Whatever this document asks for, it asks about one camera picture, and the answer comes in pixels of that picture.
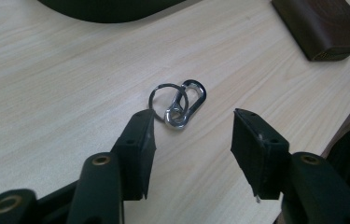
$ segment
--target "metal ring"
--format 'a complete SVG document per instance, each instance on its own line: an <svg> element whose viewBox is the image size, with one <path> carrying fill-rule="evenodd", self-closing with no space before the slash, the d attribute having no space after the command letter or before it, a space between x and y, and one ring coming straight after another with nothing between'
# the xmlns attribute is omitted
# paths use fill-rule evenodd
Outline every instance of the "metal ring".
<svg viewBox="0 0 350 224"><path fill-rule="evenodd" d="M200 82L190 79L185 81L181 87L183 90L195 90L198 93L198 99L192 106L189 107L188 111L185 111L184 116L178 116L174 118L171 113L177 111L179 107L181 108L180 101L182 98L180 92L178 92L175 96L172 105L165 112L165 123L168 126L178 130L184 129L192 115L199 109L199 107L201 107L203 102L206 100L206 89Z"/></svg>
<svg viewBox="0 0 350 224"><path fill-rule="evenodd" d="M9 195L0 200L0 214L11 211L18 207L22 202L22 197L19 195Z"/></svg>
<svg viewBox="0 0 350 224"><path fill-rule="evenodd" d="M318 165L320 164L320 160L317 158L310 156L310 155L302 155L301 160L305 163L311 164L311 165Z"/></svg>
<svg viewBox="0 0 350 224"><path fill-rule="evenodd" d="M92 164L93 165L105 165L108 164L111 161L111 158L108 156L99 156L93 159Z"/></svg>
<svg viewBox="0 0 350 224"><path fill-rule="evenodd" d="M152 101L154 99L155 96L155 92L159 89L165 88L165 87L172 87L178 90L178 92L180 92L183 96L184 96L184 101L185 101L185 105L184 105L184 109L181 112L180 116L183 116L188 110L189 110L189 98L186 94L186 92L184 91L184 89L182 87L179 87L175 84L172 83L165 83L165 84L160 84L158 87L156 87L154 89L154 91L151 92L149 99L148 99L148 107L152 110L154 110L154 117L159 120L160 122L165 122L165 119L161 118L157 112L155 111L154 107L152 106Z"/></svg>

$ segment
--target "table surface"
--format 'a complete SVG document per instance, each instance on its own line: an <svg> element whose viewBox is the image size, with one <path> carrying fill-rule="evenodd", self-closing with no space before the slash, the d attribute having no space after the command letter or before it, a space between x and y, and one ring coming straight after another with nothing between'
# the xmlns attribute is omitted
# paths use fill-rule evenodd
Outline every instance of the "table surface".
<svg viewBox="0 0 350 224"><path fill-rule="evenodd" d="M350 113L350 57L308 62L266 0L188 0L118 24L0 1L0 193L41 198L75 181L156 86L187 79L207 100L181 132L155 122L148 198L125 202L126 222L273 223L280 202L256 203L230 152L233 110L319 154Z"/></svg>

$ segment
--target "screw hole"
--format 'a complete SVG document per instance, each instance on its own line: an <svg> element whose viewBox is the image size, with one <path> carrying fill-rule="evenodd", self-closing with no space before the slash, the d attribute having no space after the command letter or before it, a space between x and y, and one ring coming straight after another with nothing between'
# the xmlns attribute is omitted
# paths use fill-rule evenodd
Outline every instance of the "screw hole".
<svg viewBox="0 0 350 224"><path fill-rule="evenodd" d="M308 155L302 155L301 160L311 165L318 165L320 163L320 161L317 158Z"/></svg>
<svg viewBox="0 0 350 224"><path fill-rule="evenodd" d="M0 200L0 214L4 214L18 207L18 205L21 204L21 201L22 197L19 195L10 195Z"/></svg>
<svg viewBox="0 0 350 224"><path fill-rule="evenodd" d="M93 165L105 165L108 164L110 162L110 157L108 156L100 156L100 157L96 157L95 159L93 159L92 164Z"/></svg>

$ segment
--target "light wood surface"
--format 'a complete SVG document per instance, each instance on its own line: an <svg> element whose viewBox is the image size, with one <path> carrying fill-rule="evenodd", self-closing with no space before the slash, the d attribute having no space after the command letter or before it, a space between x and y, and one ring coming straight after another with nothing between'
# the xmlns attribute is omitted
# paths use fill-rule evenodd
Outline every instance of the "light wood surface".
<svg viewBox="0 0 350 224"><path fill-rule="evenodd" d="M0 193L75 181L156 86L186 79L207 100L182 132L155 123L148 198L125 203L126 223L273 223L280 202L256 203L230 152L232 111L319 154L350 113L350 58L308 62L267 0L188 0L120 24L0 1Z"/></svg>

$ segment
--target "carabiner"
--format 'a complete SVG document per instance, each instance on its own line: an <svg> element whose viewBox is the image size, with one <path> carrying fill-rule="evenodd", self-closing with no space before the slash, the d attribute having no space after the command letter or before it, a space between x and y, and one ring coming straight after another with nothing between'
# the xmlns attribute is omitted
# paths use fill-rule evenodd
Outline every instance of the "carabiner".
<svg viewBox="0 0 350 224"><path fill-rule="evenodd" d="M196 80L187 80L181 88L185 91L186 89L193 89L198 93L198 100L187 110L183 109L180 105L181 98L184 94L178 91L172 104L165 111L165 123L178 130L184 129L186 124L189 122L191 116L199 109L206 100L206 89L204 86Z"/></svg>
<svg viewBox="0 0 350 224"><path fill-rule="evenodd" d="M175 84L172 84L172 83L165 83L165 84L160 84L158 87L156 87L154 89L154 91L151 92L149 98L148 98L148 108L154 110L154 117L155 119L159 120L160 122L165 122L165 117L161 118L158 114L157 114L157 111L155 111L154 107L153 107L153 100L154 100L154 96L155 96L155 92L159 89L162 89L162 88L166 88L166 87L172 87L172 88L175 88L177 89L177 94L180 94L180 95L184 95L184 100L185 100L185 107L184 109L182 108L181 112L179 112L181 115L183 115L182 113L187 111L189 109L189 99L187 97L187 94L185 92L185 90L182 88L182 87L179 87Z"/></svg>

